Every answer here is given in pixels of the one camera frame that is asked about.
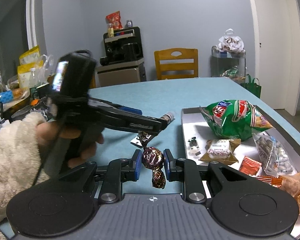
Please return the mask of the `person's left hand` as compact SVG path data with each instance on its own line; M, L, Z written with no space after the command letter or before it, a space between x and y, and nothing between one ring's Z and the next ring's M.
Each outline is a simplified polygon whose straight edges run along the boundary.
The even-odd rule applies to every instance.
M53 143L58 138L63 139L76 139L81 135L81 132L73 128L63 128L61 123L58 121L43 122L38 124L36 127L36 139L38 142L38 149L40 156L46 155ZM95 141L86 147L81 155L77 158L70 159L68 161L68 167L74 168L78 165L83 164L89 158L95 156L97 144L103 144L104 137L102 133L98 133L95 136Z

